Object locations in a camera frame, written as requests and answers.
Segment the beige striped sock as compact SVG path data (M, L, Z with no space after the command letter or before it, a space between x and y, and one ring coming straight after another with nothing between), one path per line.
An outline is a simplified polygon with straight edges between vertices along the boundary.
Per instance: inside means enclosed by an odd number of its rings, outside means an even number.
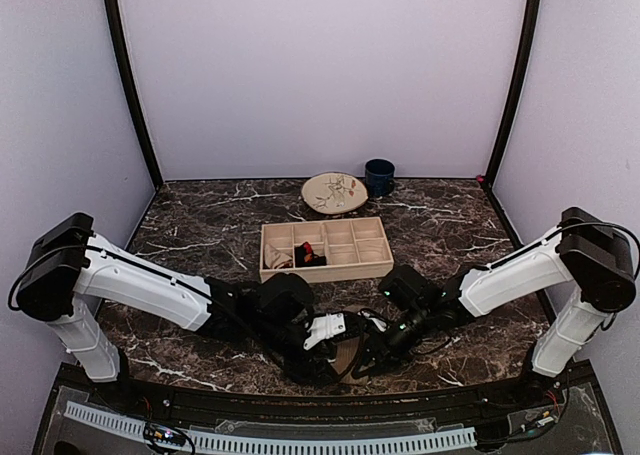
M294 267L294 250L291 247L277 248L266 243L263 249L264 267L268 270L284 270Z

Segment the black argyle sock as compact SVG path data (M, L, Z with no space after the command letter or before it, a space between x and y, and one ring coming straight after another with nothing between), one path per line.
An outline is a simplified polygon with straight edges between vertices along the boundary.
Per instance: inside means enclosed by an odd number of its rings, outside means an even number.
M294 265L296 268L322 267L327 265L327 257L316 254L309 242L303 242L294 248Z

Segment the tan plain sock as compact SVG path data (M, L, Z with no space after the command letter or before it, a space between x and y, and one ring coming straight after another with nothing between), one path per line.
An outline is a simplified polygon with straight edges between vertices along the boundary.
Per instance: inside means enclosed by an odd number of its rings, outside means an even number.
M360 335L336 344L336 354L330 363L339 380L349 377L362 357L367 335Z

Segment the wooden compartment tray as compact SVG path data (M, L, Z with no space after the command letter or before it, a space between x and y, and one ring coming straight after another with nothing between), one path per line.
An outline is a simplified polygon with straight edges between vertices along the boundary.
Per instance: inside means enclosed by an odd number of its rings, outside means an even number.
M322 267L268 270L264 267L266 243L293 250L309 242L314 252L327 257ZM394 266L392 251L378 217L265 224L261 229L260 278L295 273L308 283L324 283L385 276Z

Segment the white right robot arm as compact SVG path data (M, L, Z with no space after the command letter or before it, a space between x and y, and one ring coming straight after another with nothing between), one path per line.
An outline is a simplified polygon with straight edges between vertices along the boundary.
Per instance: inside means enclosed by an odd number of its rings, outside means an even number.
M639 238L631 230L570 207L542 237L499 260L464 270L444 284L409 265L395 266L381 281L381 294L401 312L374 328L355 358L353 378L391 371L428 334L450 331L489 315L523 296L562 283L574 286L549 330L529 349L522 378L510 388L521 409L534 407L549 380L599 329L636 298Z

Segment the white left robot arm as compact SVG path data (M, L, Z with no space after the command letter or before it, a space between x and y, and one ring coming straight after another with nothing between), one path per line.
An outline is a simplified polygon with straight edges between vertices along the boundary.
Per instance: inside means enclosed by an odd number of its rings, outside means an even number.
M320 315L308 283L280 273L263 283L191 276L143 260L92 229L77 212L38 238L13 282L8 307L46 323L120 411L141 402L128 361L85 303L114 301L216 340L254 340L292 380L324 386L342 378L330 340L345 333L343 314Z

